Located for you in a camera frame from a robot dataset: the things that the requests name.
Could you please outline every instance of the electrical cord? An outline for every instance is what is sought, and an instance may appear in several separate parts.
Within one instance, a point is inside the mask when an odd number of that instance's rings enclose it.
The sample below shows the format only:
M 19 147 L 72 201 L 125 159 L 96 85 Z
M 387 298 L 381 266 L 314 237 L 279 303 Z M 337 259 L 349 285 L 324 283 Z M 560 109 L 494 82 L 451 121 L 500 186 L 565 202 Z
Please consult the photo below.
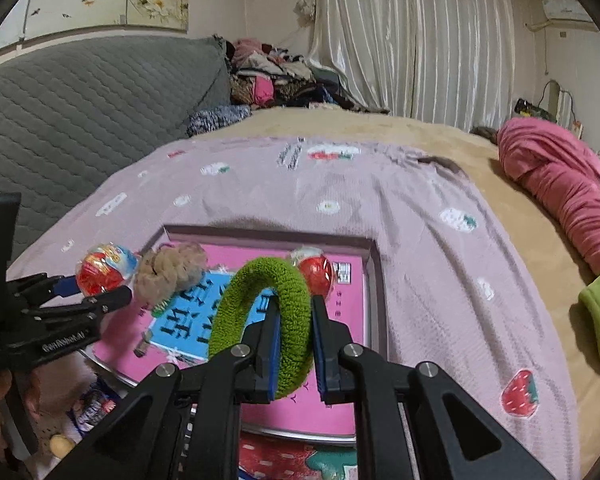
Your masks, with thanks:
M 564 90 L 562 88 L 562 85 L 560 85 L 560 83 L 558 83 L 555 79 L 549 79 L 549 81 L 547 81 L 544 85 L 544 88 L 542 88 L 542 97 L 538 101 L 538 107 L 542 104 L 542 100 L 544 100 L 544 93 L 546 92 L 546 88 L 549 86 L 550 83 L 556 83 L 560 87 L 560 92 L 564 92 L 565 94 L 568 94 L 569 97 L 571 97 L 571 115 L 573 115 L 573 120 L 577 121 L 578 118 L 576 117 L 576 112 L 573 107 L 573 102 L 575 101 L 575 99 L 573 98 L 573 94 L 570 90 Z

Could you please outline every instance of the air conditioner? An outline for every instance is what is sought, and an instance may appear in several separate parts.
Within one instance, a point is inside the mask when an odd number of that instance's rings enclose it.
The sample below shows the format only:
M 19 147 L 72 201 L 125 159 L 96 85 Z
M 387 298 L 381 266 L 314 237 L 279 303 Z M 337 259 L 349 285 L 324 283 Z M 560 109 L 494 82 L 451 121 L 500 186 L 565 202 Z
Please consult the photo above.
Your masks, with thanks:
M 542 6 L 548 20 L 593 23 L 593 20 L 578 0 L 543 0 Z

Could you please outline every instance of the green hair tie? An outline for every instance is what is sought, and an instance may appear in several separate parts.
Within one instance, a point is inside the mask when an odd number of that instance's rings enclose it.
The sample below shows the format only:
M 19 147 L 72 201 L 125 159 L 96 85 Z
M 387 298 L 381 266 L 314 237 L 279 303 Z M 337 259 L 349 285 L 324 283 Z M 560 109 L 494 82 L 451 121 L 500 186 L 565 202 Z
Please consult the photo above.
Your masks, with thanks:
M 280 369 L 276 399 L 297 390 L 312 365 L 311 300 L 304 277 L 280 258 L 247 262 L 227 286 L 214 317 L 209 358 L 238 344 L 251 305 L 265 288 L 275 289 L 280 304 Z

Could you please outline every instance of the red strawberry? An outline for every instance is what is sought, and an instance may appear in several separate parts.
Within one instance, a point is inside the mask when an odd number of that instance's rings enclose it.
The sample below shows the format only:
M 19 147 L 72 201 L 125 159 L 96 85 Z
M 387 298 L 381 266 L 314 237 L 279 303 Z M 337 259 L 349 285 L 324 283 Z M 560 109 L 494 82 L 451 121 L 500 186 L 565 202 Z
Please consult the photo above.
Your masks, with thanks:
M 339 158 L 339 154 L 326 153 L 326 152 L 315 152 L 315 153 L 309 153 L 309 158 L 314 158 L 315 160 L 335 160 L 336 158 Z
M 239 452 L 240 467 L 258 480 L 320 479 L 320 472 L 304 463 L 315 450 L 302 442 L 243 433 Z
M 500 396 L 505 412 L 529 418 L 538 409 L 538 391 L 531 370 L 520 370 Z
M 327 298 L 333 288 L 334 272 L 333 266 L 324 254 L 305 258 L 298 263 L 298 270 L 304 276 L 304 280 L 312 295 L 320 294 Z

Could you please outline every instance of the screw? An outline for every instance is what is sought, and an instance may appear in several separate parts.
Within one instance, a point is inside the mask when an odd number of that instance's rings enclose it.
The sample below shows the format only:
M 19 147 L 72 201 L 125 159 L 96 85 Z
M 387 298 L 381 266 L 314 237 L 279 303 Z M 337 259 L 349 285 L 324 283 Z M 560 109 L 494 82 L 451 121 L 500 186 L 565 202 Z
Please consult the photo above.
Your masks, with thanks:
M 251 353 L 249 345 L 238 343 L 231 348 L 231 355 L 234 357 L 247 357 Z
M 365 349 L 358 343 L 349 343 L 348 345 L 344 345 L 342 351 L 348 357 L 360 357 Z
M 162 363 L 155 369 L 155 374 L 158 377 L 171 377 L 176 371 L 176 367 L 172 363 Z
M 438 374 L 438 365 L 424 361 L 418 365 L 418 371 L 425 377 L 435 377 Z

